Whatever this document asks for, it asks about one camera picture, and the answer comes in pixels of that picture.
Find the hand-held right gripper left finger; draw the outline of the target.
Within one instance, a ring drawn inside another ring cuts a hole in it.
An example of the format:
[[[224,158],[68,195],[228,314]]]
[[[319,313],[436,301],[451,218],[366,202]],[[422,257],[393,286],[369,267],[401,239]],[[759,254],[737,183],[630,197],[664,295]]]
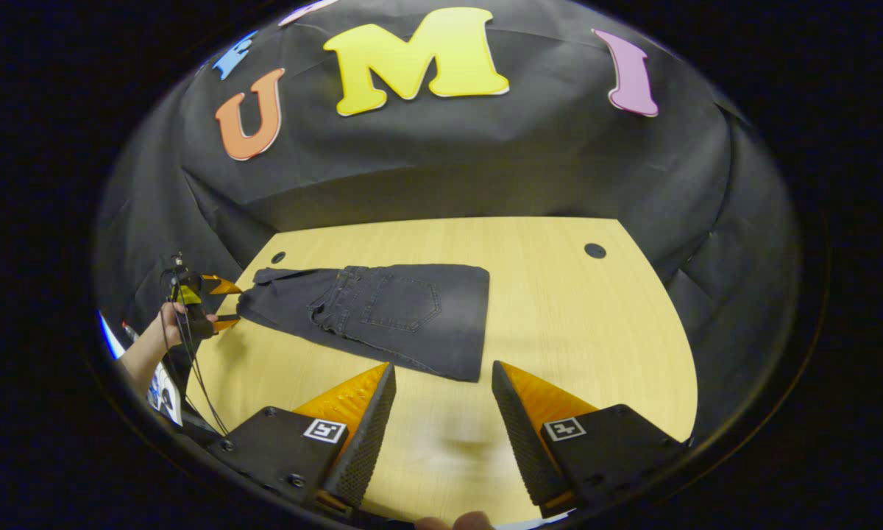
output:
[[[394,365],[382,363],[293,411],[263,407],[206,449],[290,504],[352,516],[372,480],[395,395]]]

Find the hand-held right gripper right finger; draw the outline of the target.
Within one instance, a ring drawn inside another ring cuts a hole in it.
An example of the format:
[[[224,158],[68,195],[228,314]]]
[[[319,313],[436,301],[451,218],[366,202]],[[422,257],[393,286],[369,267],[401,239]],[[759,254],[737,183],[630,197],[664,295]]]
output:
[[[523,485],[545,517],[623,502],[687,449],[627,405],[600,409],[500,360],[492,393]]]

